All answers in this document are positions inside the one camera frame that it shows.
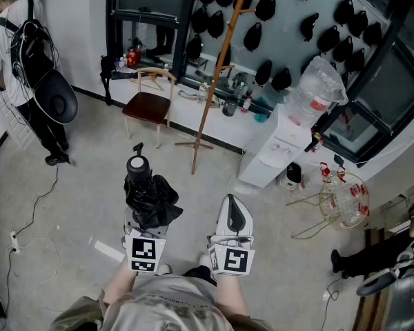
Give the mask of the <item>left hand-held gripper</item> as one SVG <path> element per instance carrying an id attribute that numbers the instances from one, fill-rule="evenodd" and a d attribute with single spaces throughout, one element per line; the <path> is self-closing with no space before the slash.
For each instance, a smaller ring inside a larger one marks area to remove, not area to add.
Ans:
<path id="1" fill-rule="evenodd" d="M 159 261 L 166 246 L 168 226 L 142 229 L 133 218 L 133 210 L 124 212 L 124 237 L 128 267 L 138 273 L 157 274 Z"/>

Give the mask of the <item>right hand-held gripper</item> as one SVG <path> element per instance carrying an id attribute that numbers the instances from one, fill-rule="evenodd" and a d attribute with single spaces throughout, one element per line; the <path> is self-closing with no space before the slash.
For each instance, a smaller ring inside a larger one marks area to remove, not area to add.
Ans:
<path id="1" fill-rule="evenodd" d="M 247 276 L 250 273 L 255 251 L 252 244 L 253 217 L 244 203 L 235 198 L 237 234 L 233 236 L 228 211 L 230 195 L 226 195 L 219 209 L 216 235 L 210 238 L 208 254 L 213 274 Z"/>

